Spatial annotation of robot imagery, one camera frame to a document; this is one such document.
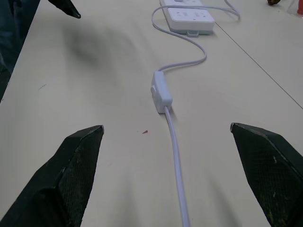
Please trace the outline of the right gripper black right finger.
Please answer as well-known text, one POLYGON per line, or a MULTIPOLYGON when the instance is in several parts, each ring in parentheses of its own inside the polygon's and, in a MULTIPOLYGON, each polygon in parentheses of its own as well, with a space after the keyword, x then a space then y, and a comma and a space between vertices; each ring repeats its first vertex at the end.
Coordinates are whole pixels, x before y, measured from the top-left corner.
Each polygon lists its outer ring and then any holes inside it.
POLYGON ((230 126, 248 184, 271 227, 303 227, 303 156, 281 135, 230 126))

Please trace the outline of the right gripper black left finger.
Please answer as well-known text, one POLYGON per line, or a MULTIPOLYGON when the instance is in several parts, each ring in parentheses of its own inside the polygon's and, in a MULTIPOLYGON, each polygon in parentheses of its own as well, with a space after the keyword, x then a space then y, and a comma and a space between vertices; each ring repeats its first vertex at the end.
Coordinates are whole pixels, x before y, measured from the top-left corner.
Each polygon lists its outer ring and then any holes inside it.
POLYGON ((104 127, 66 137, 31 177, 0 227, 80 227, 92 191, 104 127))

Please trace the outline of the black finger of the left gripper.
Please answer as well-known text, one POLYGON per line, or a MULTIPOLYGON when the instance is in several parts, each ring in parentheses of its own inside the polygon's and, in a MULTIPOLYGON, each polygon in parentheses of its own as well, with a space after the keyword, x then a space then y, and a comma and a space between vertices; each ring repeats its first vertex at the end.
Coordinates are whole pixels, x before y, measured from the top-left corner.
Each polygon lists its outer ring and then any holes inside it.
POLYGON ((74 17, 81 18, 81 14, 77 11, 71 0, 48 0, 51 4, 63 11, 65 14, 74 17))

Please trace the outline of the person in blue jeans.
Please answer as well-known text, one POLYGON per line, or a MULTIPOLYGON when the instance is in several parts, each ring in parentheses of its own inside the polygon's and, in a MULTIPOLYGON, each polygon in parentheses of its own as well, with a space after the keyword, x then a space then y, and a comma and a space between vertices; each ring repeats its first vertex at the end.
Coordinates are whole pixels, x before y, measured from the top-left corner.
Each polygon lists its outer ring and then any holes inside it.
POLYGON ((13 72, 40 0, 0 0, 0 64, 13 72))

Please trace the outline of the white power strip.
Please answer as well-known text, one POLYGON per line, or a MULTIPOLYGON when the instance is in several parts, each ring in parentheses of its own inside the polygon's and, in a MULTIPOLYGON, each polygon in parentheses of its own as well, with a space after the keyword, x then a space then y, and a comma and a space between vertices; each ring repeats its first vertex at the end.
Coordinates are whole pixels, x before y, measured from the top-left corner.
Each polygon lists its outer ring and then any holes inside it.
POLYGON ((165 8, 163 14, 171 32, 188 37, 213 33, 215 20, 206 9, 165 8))
POLYGON ((161 6, 203 6, 200 0, 159 0, 161 6))

